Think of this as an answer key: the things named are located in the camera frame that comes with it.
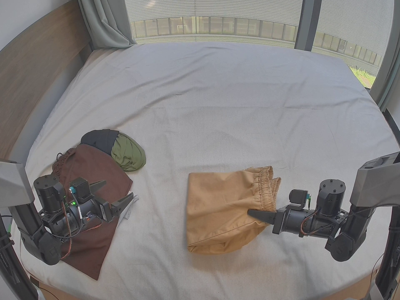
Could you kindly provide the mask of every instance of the bed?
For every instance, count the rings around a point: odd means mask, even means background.
[[[321,299],[371,272],[383,253],[390,209],[378,209],[366,241],[344,263],[325,240],[272,234],[219,256],[186,248],[190,172],[272,165],[282,178],[277,206],[291,189],[341,179],[348,199],[357,169],[399,146],[383,115],[338,58],[240,43],[160,43],[94,51],[30,149],[30,182],[58,152],[92,129],[118,129],[146,151],[129,173],[139,195],[108,251],[98,281],[66,263],[47,266],[14,249],[42,282],[81,299]]]

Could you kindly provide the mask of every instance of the black pole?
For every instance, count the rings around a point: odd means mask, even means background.
[[[382,263],[375,278],[375,283],[384,300],[390,299],[397,286],[400,271],[400,207],[392,207],[389,235]]]
[[[17,255],[13,241],[0,221],[0,274],[9,288],[21,300],[38,300],[39,295],[26,275]]]

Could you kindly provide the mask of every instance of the folded clothing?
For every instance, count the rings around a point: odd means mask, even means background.
[[[143,148],[131,137],[116,130],[92,130],[80,142],[112,156],[125,172],[136,171],[146,164]]]
[[[190,173],[186,206],[188,250],[222,254],[242,248],[267,226],[248,209],[276,210],[281,178],[271,166],[230,173]]]
[[[73,197],[68,192],[70,182],[78,177],[86,179],[89,183],[106,180],[104,187],[96,191],[96,195],[113,203],[125,197],[132,186],[132,180],[123,172],[113,158],[95,147],[80,144],[69,149],[57,162],[53,164],[53,173],[58,176],[67,193],[68,202]],[[98,279],[104,258],[110,248],[118,219],[110,223],[101,223],[94,219],[90,227],[72,238],[72,249],[63,261],[85,273],[93,279]],[[66,254],[69,243],[62,245],[62,252]]]

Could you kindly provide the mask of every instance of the brown shorts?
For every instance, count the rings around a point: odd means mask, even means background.
[[[248,209],[276,210],[281,178],[271,166],[233,173],[190,173],[186,207],[188,250],[222,254],[240,249],[267,226]]]

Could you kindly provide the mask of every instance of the white bed sheet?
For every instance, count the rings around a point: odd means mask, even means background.
[[[277,205],[293,188],[341,179],[349,208],[357,169],[399,150],[382,114],[340,59],[252,44],[165,43],[94,52],[34,143],[30,182],[92,129],[118,129],[146,151],[128,220],[117,228],[98,281],[66,263],[47,266],[21,248],[24,267],[81,299],[319,299],[371,272],[383,253],[390,209],[380,208],[347,262],[325,240],[266,228],[219,256],[186,248],[190,172],[274,167]],[[15,249],[19,233],[13,226]]]

